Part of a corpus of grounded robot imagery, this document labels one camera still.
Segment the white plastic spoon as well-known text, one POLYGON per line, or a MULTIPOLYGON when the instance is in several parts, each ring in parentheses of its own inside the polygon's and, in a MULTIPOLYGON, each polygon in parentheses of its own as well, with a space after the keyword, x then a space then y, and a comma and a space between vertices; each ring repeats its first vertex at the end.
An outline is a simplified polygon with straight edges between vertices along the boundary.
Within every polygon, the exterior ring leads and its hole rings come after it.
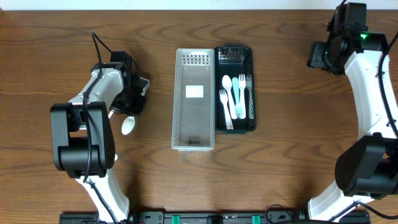
POLYGON ((230 77, 228 75, 224 75, 222 78, 222 85, 223 88, 226 90, 227 94, 228 94, 228 104, 229 104, 229 110, 230 110, 230 114, 231 114, 231 119, 237 119, 237 114, 236 114, 236 110, 235 110, 235 104, 234 104, 234 100, 233 100, 233 96, 231 93, 231 89, 232 89, 232 81, 230 79, 230 77))
POLYGON ((135 127, 135 124, 136 124, 135 117, 133 117, 133 116, 127 117, 123 121, 122 126, 121 126, 122 134, 123 135, 128 135, 129 133, 131 133, 132 130, 134 129, 134 127, 135 127))

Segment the white plastic fork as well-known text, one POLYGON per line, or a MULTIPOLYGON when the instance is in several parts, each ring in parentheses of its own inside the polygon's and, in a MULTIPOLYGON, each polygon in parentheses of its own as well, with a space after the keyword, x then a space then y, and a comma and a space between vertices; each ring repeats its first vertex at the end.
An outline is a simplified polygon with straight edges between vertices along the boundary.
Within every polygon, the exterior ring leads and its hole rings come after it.
POLYGON ((234 96, 235 96, 235 100, 236 100, 235 111, 236 111, 238 119, 243 119, 243 107, 240 104, 238 78, 236 78, 236 77, 232 78, 232 84, 233 84, 233 91, 234 91, 234 96))
POLYGON ((234 129, 233 123, 231 120, 231 116, 229 113, 229 109, 228 109, 228 95, 226 93, 226 90, 224 90, 224 89, 220 90, 220 100, 221 100, 221 103, 222 103, 223 109, 224 109, 224 118, 225 118, 225 123, 226 123, 226 129, 234 129))
POLYGON ((246 118, 246 104, 245 104, 245 96, 244 96, 244 91, 246 88, 246 76, 245 74, 240 74, 239 75, 239 89, 240 89, 240 104, 242 107, 242 112, 241 112, 241 119, 246 118))

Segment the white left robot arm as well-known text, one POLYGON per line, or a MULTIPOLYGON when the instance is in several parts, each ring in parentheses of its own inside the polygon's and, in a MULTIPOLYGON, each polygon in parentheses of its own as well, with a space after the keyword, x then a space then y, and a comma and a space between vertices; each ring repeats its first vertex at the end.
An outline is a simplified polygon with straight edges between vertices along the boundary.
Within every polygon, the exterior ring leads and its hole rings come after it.
POLYGON ((96 64, 77 96, 50 109, 55 167, 82 185, 97 208, 92 217, 62 215, 61 222, 138 222, 113 171, 117 155, 110 123, 113 114, 125 114, 121 131, 127 135, 144 109, 149 80, 139 76, 135 65, 130 59, 96 64))

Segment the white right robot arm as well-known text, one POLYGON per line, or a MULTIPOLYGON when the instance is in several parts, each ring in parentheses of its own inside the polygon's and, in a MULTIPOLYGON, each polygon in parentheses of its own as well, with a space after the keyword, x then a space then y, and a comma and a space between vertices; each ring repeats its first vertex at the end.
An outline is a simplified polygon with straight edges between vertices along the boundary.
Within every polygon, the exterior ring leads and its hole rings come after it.
POLYGON ((358 206, 397 194, 397 102, 382 33, 332 33, 314 42, 307 66, 346 75, 353 90, 358 140, 337 159, 334 181, 307 203, 310 220, 338 222, 358 206))

